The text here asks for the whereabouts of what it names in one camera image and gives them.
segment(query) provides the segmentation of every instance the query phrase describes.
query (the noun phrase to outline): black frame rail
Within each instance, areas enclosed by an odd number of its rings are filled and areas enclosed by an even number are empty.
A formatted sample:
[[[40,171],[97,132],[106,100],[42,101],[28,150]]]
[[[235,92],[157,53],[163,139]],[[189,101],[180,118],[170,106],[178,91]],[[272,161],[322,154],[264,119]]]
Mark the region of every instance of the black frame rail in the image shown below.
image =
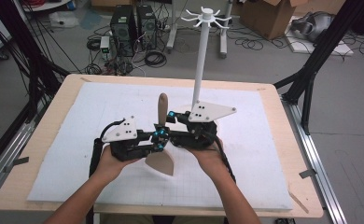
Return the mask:
[[[297,105],[304,93],[301,126],[307,135],[310,135],[308,125],[315,76],[363,10],[364,0],[346,0],[302,69],[274,83],[277,89],[292,83],[289,90],[282,94],[283,100],[291,105]]]

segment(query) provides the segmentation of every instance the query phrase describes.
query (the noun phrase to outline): person's left hand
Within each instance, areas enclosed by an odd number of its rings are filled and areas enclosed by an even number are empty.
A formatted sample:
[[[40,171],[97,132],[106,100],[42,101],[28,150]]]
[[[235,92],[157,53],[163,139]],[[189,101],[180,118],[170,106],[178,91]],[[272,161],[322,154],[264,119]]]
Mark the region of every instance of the person's left hand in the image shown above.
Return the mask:
[[[131,161],[119,161],[114,156],[112,156],[110,145],[108,145],[104,148],[100,163],[98,164],[97,169],[93,175],[99,177],[100,180],[104,181],[105,184],[109,184],[112,180],[119,176],[121,170],[126,165],[136,161],[139,161],[139,159]]]

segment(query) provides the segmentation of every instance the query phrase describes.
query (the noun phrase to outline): white 3d-printed part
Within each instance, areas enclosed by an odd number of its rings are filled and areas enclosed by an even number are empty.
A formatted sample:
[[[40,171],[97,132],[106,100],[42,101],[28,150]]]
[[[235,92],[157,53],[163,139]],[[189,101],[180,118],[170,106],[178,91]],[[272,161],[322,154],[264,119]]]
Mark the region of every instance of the white 3d-printed part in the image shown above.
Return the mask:
[[[214,105],[207,102],[197,101],[191,110],[190,122],[210,122],[215,119],[226,117],[237,112],[235,107],[225,105]]]
[[[135,127],[135,120],[133,116],[127,118],[122,122],[120,125],[116,126],[114,130],[110,133],[107,133],[103,137],[104,143],[121,141],[121,140],[130,140],[135,139],[136,136],[136,127]]]

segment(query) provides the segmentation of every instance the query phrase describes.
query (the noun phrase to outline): desktop computer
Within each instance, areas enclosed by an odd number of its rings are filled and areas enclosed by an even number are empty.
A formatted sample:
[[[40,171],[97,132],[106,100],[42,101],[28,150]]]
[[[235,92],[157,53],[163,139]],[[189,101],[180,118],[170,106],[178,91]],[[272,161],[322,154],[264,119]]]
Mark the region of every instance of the desktop computer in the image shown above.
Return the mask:
[[[152,7],[136,6],[136,18],[142,49],[155,49],[157,47],[157,20]]]
[[[132,5],[117,5],[110,22],[118,56],[134,56],[133,45],[137,39]]]

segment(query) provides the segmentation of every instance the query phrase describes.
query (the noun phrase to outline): wooden table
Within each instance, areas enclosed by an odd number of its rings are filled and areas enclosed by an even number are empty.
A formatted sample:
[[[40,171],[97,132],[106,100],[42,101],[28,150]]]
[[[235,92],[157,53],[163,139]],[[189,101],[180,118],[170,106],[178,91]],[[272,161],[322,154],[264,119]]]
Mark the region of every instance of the wooden table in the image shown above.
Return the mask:
[[[26,198],[35,182],[43,158],[56,137],[70,107],[74,103],[81,86],[85,82],[166,85],[168,87],[192,87],[194,85],[194,80],[190,79],[89,75],[68,76],[21,154],[21,158],[29,157],[29,162],[15,166],[0,189],[0,210],[53,211],[60,206],[60,203],[29,202],[26,201]],[[275,87],[271,84],[225,81],[203,81],[202,87],[257,91],[260,94],[267,120],[270,124],[274,144],[285,174],[287,188],[293,202],[293,209],[286,212],[257,211],[258,215],[260,217],[322,217],[323,209],[311,178],[302,179],[299,176],[299,173],[307,170],[307,167]],[[225,215],[223,209],[206,207],[197,209],[197,207],[96,204],[94,209],[96,212],[123,214]]]

